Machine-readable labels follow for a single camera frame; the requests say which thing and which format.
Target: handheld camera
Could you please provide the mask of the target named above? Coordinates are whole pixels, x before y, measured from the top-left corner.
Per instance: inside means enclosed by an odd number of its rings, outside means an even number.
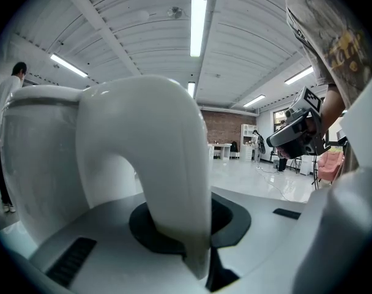
[[[268,137],[269,147],[280,147],[290,159],[301,155],[318,156],[330,149],[325,147],[321,136],[322,100],[304,86],[288,110],[285,111],[287,125]],[[310,133],[306,118],[314,121],[316,131]]]

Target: white shirt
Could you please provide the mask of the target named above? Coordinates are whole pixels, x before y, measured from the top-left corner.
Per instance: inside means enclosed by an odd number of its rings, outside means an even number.
[[[17,76],[10,76],[0,84],[0,128],[2,121],[2,109],[7,102],[8,97],[16,89],[21,88],[21,80]]]

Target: fluorescent ceiling light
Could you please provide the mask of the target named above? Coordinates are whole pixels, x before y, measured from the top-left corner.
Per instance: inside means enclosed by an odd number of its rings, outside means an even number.
[[[71,65],[70,63],[66,62],[65,60],[61,59],[59,56],[56,56],[56,55],[52,55],[50,57],[50,59],[60,63],[60,65],[68,68],[69,70],[71,71],[74,71],[76,74],[82,76],[82,77],[87,77],[88,75],[85,74],[83,71],[80,71],[79,69],[77,69],[76,67],[74,67],[73,65]]]
[[[291,77],[290,79],[286,80],[285,83],[287,85],[290,85],[292,83],[295,83],[296,81],[300,80],[301,78],[303,78],[304,76],[310,74],[314,72],[314,69],[312,66],[310,67],[307,67],[307,69],[301,71],[300,73],[296,74],[295,76]]]
[[[196,88],[196,83],[189,82],[188,87],[187,87],[187,92],[192,98],[194,98],[195,88]]]
[[[263,99],[265,97],[266,97],[265,95],[259,95],[256,99],[253,99],[249,103],[245,104],[243,107],[248,107],[248,106],[250,106],[252,104],[255,104],[257,101],[260,101],[261,99]]]
[[[206,0],[192,0],[192,34],[190,56],[200,56],[203,44]]]

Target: white sneaker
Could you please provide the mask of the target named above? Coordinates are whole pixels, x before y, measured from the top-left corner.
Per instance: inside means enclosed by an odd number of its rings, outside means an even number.
[[[15,213],[15,212],[16,212],[15,207],[13,207],[13,205],[12,205],[11,203],[8,205],[8,207],[9,207],[9,211],[10,211],[11,213]]]

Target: glossy floor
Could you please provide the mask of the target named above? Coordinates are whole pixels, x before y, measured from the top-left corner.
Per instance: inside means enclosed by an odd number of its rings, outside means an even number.
[[[216,159],[210,162],[212,186],[259,197],[307,202],[314,191],[313,181],[312,175],[301,175],[289,167],[279,173],[267,162],[230,160],[226,163]]]

